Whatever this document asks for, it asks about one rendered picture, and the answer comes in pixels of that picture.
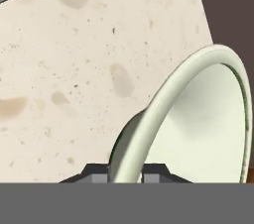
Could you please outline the pale green bowl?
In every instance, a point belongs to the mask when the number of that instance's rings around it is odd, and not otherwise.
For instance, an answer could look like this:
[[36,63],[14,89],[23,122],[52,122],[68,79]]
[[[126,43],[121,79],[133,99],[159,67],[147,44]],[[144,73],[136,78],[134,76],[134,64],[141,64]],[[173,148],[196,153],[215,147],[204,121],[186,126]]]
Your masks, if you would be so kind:
[[136,182],[144,164],[165,164],[190,182],[244,183],[253,131],[248,75],[237,53],[211,45],[188,56],[122,129],[111,182]]

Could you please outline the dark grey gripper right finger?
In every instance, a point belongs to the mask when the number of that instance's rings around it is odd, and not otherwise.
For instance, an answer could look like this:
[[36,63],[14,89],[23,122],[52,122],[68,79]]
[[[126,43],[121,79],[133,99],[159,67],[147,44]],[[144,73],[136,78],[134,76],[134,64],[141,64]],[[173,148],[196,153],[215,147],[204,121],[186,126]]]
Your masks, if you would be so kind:
[[165,164],[144,164],[142,171],[142,183],[190,183],[171,173]]

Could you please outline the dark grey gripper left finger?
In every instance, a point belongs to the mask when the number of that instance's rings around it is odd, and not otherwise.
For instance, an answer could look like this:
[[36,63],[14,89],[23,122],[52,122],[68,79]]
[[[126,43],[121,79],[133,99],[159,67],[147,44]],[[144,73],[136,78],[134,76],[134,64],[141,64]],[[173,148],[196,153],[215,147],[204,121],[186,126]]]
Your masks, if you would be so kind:
[[81,173],[62,180],[62,183],[107,183],[108,172],[108,164],[87,164]]

